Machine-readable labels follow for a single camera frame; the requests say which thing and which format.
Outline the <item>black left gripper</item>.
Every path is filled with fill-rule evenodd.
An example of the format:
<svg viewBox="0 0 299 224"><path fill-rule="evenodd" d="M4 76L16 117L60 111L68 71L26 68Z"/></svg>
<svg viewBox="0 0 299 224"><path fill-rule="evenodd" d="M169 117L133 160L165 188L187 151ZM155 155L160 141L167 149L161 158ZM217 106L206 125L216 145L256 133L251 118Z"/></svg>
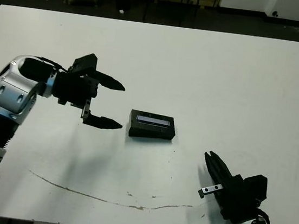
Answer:
<svg viewBox="0 0 299 224"><path fill-rule="evenodd" d="M125 87L113 77L99 71L94 71L92 77L59 72L55 77L51 93L58 98L59 104L65 105L70 102L72 106L81 109L83 124L104 130L122 128L122 125L113 119L92 115L89 107L92 98L95 98L98 93L98 84L116 91L125 91Z"/></svg>

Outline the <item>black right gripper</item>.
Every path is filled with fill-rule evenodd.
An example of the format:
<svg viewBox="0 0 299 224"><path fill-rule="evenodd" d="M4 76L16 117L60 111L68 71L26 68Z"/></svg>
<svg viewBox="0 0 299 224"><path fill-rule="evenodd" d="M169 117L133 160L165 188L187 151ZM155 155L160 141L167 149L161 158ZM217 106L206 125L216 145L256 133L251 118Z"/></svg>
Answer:
<svg viewBox="0 0 299 224"><path fill-rule="evenodd" d="M212 194L225 220L244 222L258 217L264 177L232 176L225 162L213 151L205 152L205 163L214 185L198 190L201 198Z"/></svg>

